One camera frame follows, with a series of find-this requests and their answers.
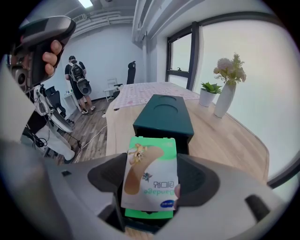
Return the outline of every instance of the shorts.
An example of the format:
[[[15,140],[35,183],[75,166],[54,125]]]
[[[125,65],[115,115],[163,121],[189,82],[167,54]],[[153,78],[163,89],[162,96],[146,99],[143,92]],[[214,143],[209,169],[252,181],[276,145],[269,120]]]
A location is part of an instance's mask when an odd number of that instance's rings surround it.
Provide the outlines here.
[[[79,91],[79,89],[77,87],[77,83],[75,83],[73,80],[71,80],[71,86],[72,86],[72,89],[73,89],[76,99],[80,100],[81,98],[83,98],[84,95]]]

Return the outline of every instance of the dark green box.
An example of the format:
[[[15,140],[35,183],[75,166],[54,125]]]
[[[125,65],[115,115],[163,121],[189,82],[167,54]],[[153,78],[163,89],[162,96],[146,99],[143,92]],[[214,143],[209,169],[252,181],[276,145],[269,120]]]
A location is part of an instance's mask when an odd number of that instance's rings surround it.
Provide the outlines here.
[[[174,138],[177,153],[188,154],[194,135],[182,97],[154,94],[133,123],[136,136]]]

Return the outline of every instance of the person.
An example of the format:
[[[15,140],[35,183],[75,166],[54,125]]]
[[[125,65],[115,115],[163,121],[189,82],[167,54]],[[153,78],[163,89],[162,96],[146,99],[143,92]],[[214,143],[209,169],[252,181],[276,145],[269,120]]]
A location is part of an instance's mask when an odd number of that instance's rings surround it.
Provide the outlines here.
[[[54,66],[57,62],[57,55],[61,52],[61,50],[62,45],[60,44],[60,42],[54,40],[51,43],[52,52],[45,52],[42,56],[43,61],[46,62],[45,71],[49,76],[54,75]],[[28,95],[30,95],[30,99],[32,101],[33,99],[31,96],[34,96],[33,91],[31,91]],[[44,138],[45,140],[47,140],[47,146],[50,149],[59,154],[62,154],[65,157],[65,164],[69,164],[74,160],[75,152],[71,149],[71,146],[67,142],[67,140],[57,131],[54,131],[51,124],[49,124],[48,116],[41,116],[36,111],[34,111],[29,118],[28,126],[31,129],[32,133],[35,134],[38,138]]]
[[[76,61],[76,58],[74,56],[70,56],[69,57],[69,62],[75,64],[77,63]],[[84,74],[86,74],[86,69],[85,69],[85,66],[82,62],[78,62],[78,64],[81,66],[81,68],[83,69],[84,71]],[[79,89],[78,89],[78,86],[77,86],[77,83],[73,81],[73,79],[71,78],[71,65],[66,65],[66,68],[65,68],[65,77],[67,80],[70,81],[71,83],[71,86],[72,86],[72,89],[73,89],[73,92],[74,92],[74,95],[76,97],[77,100],[80,101],[80,104],[83,108],[82,110],[82,114],[88,114],[89,112],[86,110],[86,107],[85,107],[85,102],[84,102],[84,99],[83,97],[86,99],[86,101],[88,102],[88,105],[90,106],[90,109],[91,111],[93,111],[95,109],[95,106],[93,106],[92,104],[92,100],[90,99],[89,95],[83,95]]]
[[[35,104],[33,91],[34,90],[26,95],[29,97],[31,102]],[[70,164],[74,160],[75,152],[72,150],[67,140],[54,130],[53,126],[49,122],[47,114],[41,116],[35,110],[29,118],[27,125],[35,136],[47,144],[47,147],[64,156],[65,164]]]

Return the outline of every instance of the flowers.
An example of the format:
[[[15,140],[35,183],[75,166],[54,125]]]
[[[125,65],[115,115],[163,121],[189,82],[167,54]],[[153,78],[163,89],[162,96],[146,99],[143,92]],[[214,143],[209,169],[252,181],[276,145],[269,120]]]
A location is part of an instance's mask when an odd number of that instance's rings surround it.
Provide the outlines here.
[[[224,83],[235,85],[241,81],[245,82],[246,74],[242,68],[245,62],[240,60],[238,54],[233,55],[233,59],[221,58],[217,62],[217,67],[214,69],[214,74],[218,74],[215,78],[221,78]]]

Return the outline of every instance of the handheld device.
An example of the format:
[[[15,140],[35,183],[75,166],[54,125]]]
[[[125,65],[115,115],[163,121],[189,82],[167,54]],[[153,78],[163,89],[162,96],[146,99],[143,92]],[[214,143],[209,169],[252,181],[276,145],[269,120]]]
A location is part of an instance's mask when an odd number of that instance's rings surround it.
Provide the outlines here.
[[[58,40],[62,51],[57,56],[57,67],[64,46],[75,31],[76,23],[66,16],[38,20],[21,27],[11,50],[11,73],[26,93],[49,76],[42,61],[45,52],[51,52],[51,42]]]

